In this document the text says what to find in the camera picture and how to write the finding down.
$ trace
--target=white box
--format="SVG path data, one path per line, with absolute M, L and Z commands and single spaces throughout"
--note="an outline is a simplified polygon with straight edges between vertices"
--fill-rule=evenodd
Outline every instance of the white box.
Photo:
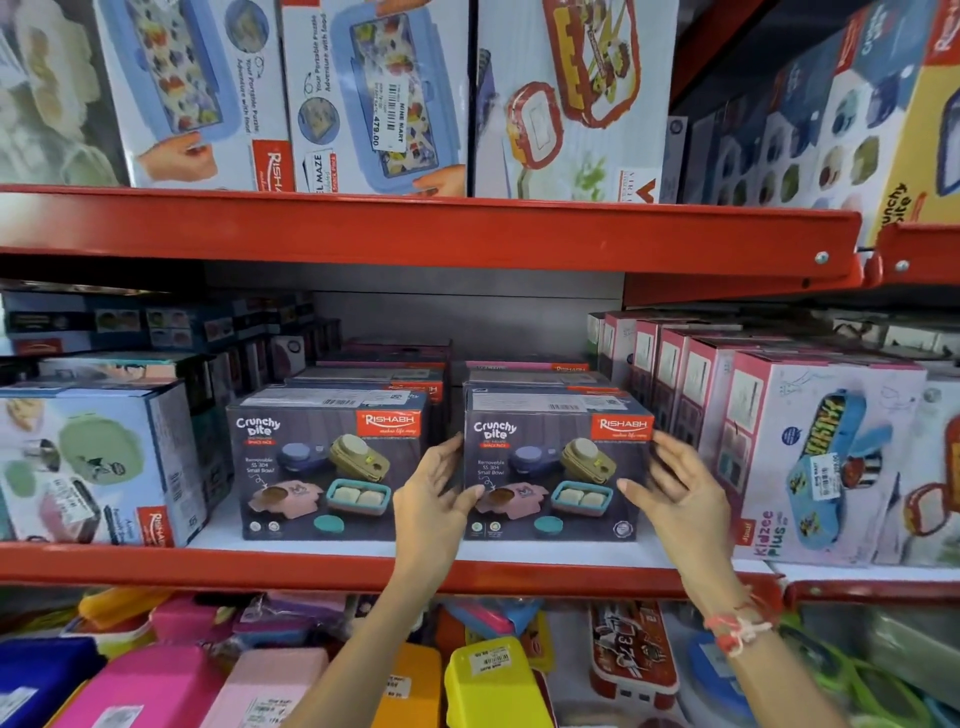
M 94 5 L 133 186 L 293 190 L 273 2 Z
M 466 195 L 468 3 L 281 4 L 297 191 Z
M 479 3 L 476 196 L 656 202 L 677 8 Z

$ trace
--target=red metal shelf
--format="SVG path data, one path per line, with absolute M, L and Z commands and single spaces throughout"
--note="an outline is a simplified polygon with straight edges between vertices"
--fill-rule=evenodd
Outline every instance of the red metal shelf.
M 6 253 L 642 271 L 815 285 L 851 274 L 859 226 L 856 213 L 809 210 L 0 185 Z

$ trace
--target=pink plastic container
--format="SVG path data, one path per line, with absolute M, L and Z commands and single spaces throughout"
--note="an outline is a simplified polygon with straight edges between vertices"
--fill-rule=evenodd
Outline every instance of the pink plastic container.
M 52 728 L 197 728 L 223 685 L 196 645 L 153 644 L 108 663 Z
M 328 662 L 326 652 L 319 648 L 244 652 L 202 728 L 278 725 L 323 674 Z

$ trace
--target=lunch box image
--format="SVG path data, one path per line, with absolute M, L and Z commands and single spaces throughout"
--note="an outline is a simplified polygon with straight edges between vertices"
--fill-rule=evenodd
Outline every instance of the lunch box image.
M 98 0 L 140 116 L 156 139 L 240 129 L 235 73 L 206 0 Z
M 326 507 L 358 516 L 382 516 L 390 505 L 392 492 L 379 483 L 337 478 L 326 492 Z
M 334 16 L 330 52 L 364 178 L 381 194 L 414 192 L 414 181 L 459 163 L 460 135 L 444 51 L 430 10 L 384 16 L 376 3 L 357 3 Z M 374 149 L 374 89 L 406 96 L 406 118 Z M 387 132 L 390 136 L 389 105 Z
M 390 461 L 371 448 L 361 437 L 345 434 L 330 446 L 330 460 L 353 480 L 379 483 L 390 469 Z
M 616 463 L 586 437 L 578 437 L 567 443 L 560 459 L 575 480 L 596 485 L 606 483 L 616 471 Z

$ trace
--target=barcode sticker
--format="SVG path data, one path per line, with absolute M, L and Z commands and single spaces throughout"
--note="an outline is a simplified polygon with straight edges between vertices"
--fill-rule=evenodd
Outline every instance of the barcode sticker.
M 237 728 L 271 728 L 290 715 L 297 701 L 289 697 L 254 698 Z
M 0 692 L 0 725 L 16 713 L 36 695 L 36 688 L 17 688 L 12 692 Z
M 840 457 L 836 452 L 814 455 L 810 458 L 810 477 L 813 480 L 814 500 L 836 500 L 843 483 L 840 480 Z
M 373 80 L 371 142 L 375 151 L 406 153 L 409 103 L 409 76 L 391 75 Z
M 142 705 L 114 705 L 100 713 L 90 728 L 130 728 L 142 712 Z
M 398 697 L 401 700 L 406 700 L 410 697 L 410 688 L 412 685 L 413 680 L 409 677 L 391 675 L 387 678 L 387 690 L 385 690 L 383 694 L 387 697 Z
M 470 670 L 474 677 L 501 667 L 509 667 L 510 664 L 510 649 L 507 647 L 482 649 L 470 655 Z

